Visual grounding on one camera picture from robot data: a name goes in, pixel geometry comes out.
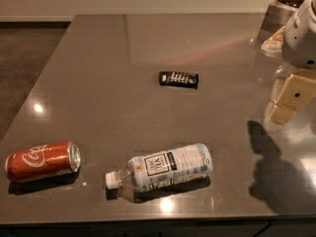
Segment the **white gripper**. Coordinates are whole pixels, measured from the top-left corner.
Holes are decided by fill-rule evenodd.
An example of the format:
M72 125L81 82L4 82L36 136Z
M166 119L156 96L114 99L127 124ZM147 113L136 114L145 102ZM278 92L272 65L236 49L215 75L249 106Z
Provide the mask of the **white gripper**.
M285 29L283 59L295 67L316 68L316 31L313 28ZM274 75L270 101L265 110L269 122L289 122L316 96L316 72L290 73L280 68Z

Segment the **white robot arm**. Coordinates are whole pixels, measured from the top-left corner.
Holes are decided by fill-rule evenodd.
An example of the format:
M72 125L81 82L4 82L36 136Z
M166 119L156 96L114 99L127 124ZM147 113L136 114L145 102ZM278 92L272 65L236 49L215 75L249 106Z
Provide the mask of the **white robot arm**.
M261 49L266 54L282 55L283 65L275 74L265 118L286 124L316 96L315 0L305 0Z

